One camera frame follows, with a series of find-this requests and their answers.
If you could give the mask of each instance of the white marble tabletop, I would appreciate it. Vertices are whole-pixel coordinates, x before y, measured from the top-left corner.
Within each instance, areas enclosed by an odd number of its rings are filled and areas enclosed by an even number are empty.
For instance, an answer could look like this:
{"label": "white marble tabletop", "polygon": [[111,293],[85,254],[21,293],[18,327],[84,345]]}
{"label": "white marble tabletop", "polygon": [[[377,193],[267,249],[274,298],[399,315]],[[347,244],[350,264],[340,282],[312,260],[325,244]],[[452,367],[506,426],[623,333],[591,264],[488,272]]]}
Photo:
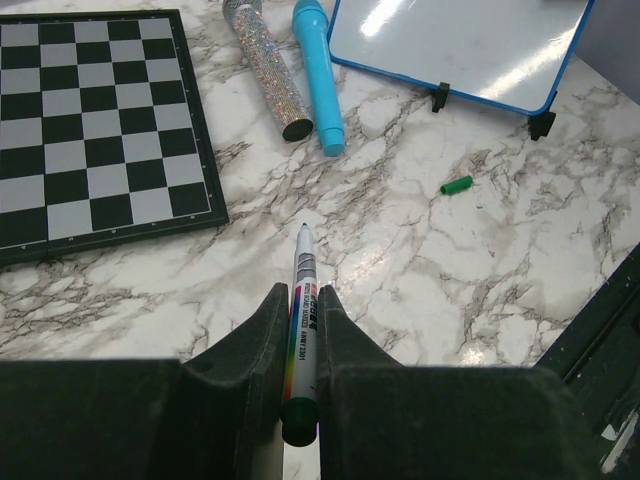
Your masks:
{"label": "white marble tabletop", "polygon": [[[308,90],[290,29],[265,19]],[[333,1],[325,2],[328,11]],[[231,223],[0,272],[0,358],[178,356],[213,345],[290,282],[295,235],[319,280],[408,365],[532,365],[640,241],[640,107],[573,59],[548,138],[526,119],[335,66],[346,154],[285,144],[221,1],[0,0],[0,13],[180,8]],[[444,182],[473,175],[470,191]],[[317,446],[285,479],[319,478]]]}

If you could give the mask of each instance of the black and white checkered board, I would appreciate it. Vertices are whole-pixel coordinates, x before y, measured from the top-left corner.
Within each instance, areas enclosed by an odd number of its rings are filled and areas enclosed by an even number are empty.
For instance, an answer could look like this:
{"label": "black and white checkered board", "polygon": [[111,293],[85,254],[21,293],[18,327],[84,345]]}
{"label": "black and white checkered board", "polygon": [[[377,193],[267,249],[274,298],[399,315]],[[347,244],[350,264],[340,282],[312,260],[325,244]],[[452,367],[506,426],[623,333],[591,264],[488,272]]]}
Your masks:
{"label": "black and white checkered board", "polygon": [[177,11],[0,17],[0,264],[229,221]]}

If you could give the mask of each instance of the black clip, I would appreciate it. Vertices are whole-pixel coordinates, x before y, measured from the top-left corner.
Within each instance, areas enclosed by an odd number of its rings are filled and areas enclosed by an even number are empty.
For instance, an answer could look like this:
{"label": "black clip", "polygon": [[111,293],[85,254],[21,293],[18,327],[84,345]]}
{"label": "black clip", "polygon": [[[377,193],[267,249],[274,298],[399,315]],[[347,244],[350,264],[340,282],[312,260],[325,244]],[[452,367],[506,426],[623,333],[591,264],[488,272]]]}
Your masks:
{"label": "black clip", "polygon": [[529,134],[531,135],[531,140],[537,142],[540,137],[549,135],[553,122],[556,120],[556,114],[549,111],[551,104],[556,99],[556,95],[558,95],[558,92],[553,94],[553,98],[544,112],[529,117]]}
{"label": "black clip", "polygon": [[436,90],[431,90],[431,96],[433,97],[433,106],[431,107],[431,111],[433,113],[438,113],[440,109],[444,107],[444,104],[447,103],[449,87],[450,85],[448,83],[440,82],[440,85]]}

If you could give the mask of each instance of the green cap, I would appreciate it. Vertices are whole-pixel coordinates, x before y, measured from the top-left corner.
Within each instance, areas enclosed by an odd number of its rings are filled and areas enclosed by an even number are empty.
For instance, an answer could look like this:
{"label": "green cap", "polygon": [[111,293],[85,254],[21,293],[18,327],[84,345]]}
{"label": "green cap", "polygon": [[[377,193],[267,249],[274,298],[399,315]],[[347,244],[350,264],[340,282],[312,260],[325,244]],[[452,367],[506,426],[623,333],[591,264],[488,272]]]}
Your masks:
{"label": "green cap", "polygon": [[445,195],[455,195],[456,193],[466,190],[471,185],[473,185],[473,178],[467,175],[466,177],[459,178],[458,180],[441,186],[440,191]]}
{"label": "green cap", "polygon": [[306,447],[316,439],[318,407],[309,398],[292,398],[280,410],[282,439],[294,447]]}

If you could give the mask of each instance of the microphone handle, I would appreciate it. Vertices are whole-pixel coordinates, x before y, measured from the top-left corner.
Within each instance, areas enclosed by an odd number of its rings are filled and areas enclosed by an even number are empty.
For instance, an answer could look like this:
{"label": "microphone handle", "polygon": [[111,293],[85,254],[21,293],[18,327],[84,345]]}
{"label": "microphone handle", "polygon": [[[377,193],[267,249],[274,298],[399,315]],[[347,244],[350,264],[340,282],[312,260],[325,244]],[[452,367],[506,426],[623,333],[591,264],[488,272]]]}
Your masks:
{"label": "microphone handle", "polygon": [[262,13],[250,6],[238,8],[231,25],[264,90],[283,138],[298,141],[307,137],[313,129],[313,122]]}

